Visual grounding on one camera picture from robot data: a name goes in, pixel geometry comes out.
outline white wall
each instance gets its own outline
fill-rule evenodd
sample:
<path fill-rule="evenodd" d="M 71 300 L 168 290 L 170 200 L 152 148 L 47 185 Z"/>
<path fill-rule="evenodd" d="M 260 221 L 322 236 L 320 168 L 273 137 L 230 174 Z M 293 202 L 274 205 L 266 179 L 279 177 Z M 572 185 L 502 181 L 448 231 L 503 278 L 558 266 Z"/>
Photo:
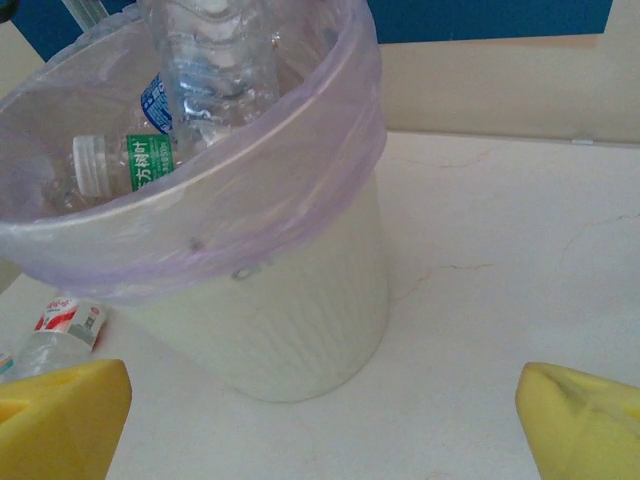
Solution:
<path fill-rule="evenodd" d="M 42 64 L 42 59 L 11 22 L 0 25 L 0 98 Z M 15 266 L 0 258 L 0 292 L 18 274 Z"/>
<path fill-rule="evenodd" d="M 640 0 L 604 35 L 386 45 L 390 128 L 640 142 Z"/>

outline bottle cap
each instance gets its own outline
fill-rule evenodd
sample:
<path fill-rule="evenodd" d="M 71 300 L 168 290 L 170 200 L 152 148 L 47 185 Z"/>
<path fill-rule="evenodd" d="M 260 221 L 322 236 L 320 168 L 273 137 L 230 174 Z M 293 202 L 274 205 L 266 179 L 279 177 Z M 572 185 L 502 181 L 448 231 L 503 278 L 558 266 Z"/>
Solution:
<path fill-rule="evenodd" d="M 78 188 L 87 197 L 111 197 L 104 135 L 73 139 L 73 166 Z"/>

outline blue wall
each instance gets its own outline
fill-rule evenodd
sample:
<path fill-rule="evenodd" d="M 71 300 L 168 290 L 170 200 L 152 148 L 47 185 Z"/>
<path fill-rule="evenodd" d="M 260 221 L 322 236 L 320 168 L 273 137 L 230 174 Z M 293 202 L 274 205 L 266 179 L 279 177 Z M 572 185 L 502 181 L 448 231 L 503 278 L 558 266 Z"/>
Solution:
<path fill-rule="evenodd" d="M 368 1 L 380 43 L 405 43 L 603 33 L 613 0 Z M 133 2 L 102 3 L 114 13 Z M 14 23 L 45 60 L 81 33 L 60 0 L 22 0 Z"/>

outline table surface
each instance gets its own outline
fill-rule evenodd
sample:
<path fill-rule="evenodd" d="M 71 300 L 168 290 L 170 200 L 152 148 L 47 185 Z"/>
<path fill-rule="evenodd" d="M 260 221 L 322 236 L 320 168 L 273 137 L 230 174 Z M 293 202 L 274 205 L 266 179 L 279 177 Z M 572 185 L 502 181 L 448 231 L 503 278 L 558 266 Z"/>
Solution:
<path fill-rule="evenodd" d="M 533 480 L 526 362 L 640 385 L 640 150 L 391 133 L 377 171 L 393 301 L 365 368 L 264 403 L 116 313 L 96 356 L 134 394 L 109 480 Z M 2 336 L 53 293 L 21 276 Z"/>

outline yellow object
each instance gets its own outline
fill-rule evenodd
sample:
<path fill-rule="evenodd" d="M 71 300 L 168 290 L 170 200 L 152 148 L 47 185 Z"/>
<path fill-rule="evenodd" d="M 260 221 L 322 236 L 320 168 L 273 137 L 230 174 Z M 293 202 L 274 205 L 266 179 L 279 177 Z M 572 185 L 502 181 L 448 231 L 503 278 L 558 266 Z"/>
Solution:
<path fill-rule="evenodd" d="M 120 360 L 0 386 L 1 480 L 104 480 L 131 404 Z"/>
<path fill-rule="evenodd" d="M 640 389 L 528 363 L 516 407 L 543 480 L 640 479 Z"/>

